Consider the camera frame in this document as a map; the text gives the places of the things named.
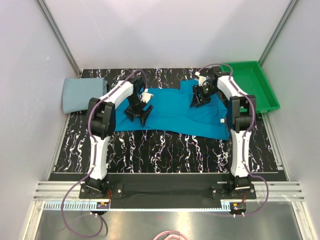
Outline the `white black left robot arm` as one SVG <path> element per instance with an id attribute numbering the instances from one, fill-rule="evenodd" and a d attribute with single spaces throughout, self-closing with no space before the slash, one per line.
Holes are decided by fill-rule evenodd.
<path id="1" fill-rule="evenodd" d="M 153 97 L 148 92 L 142 77 L 127 77 L 100 98 L 91 98 L 88 103 L 87 130 L 90 139 L 90 165 L 84 185 L 97 198 L 108 193 L 107 152 L 108 143 L 116 129 L 116 109 L 128 100 L 125 116 L 132 122 L 138 118 L 145 126 L 153 106 L 147 104 Z"/>

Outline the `bright blue t shirt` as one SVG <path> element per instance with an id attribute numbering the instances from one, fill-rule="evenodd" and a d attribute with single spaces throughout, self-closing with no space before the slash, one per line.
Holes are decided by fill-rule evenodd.
<path id="1" fill-rule="evenodd" d="M 228 140 L 229 131 L 224 119 L 227 108 L 217 96 L 211 96 L 211 101 L 200 107 L 190 107 L 193 97 L 193 86 L 198 82 L 194 79 L 180 82 L 180 89 L 150 88 L 153 94 L 148 106 L 153 106 L 145 126 L 138 118 L 130 121 L 125 115 L 129 106 L 127 100 L 116 109 L 116 132 L 138 130 L 170 131 L 185 135 L 205 137 L 209 139 Z"/>

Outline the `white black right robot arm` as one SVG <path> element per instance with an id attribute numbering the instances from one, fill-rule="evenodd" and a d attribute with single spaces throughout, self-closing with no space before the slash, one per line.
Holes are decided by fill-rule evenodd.
<path id="1" fill-rule="evenodd" d="M 198 81 L 192 87 L 191 107 L 201 107 L 211 102 L 212 96 L 221 92 L 228 100 L 226 124 L 232 138 L 232 162 L 227 184 L 221 194 L 239 198 L 251 187 L 249 174 L 249 146 L 256 118 L 256 97 L 240 88 L 233 77 L 233 69 L 222 71 L 218 64 L 201 68 L 194 76 Z"/>

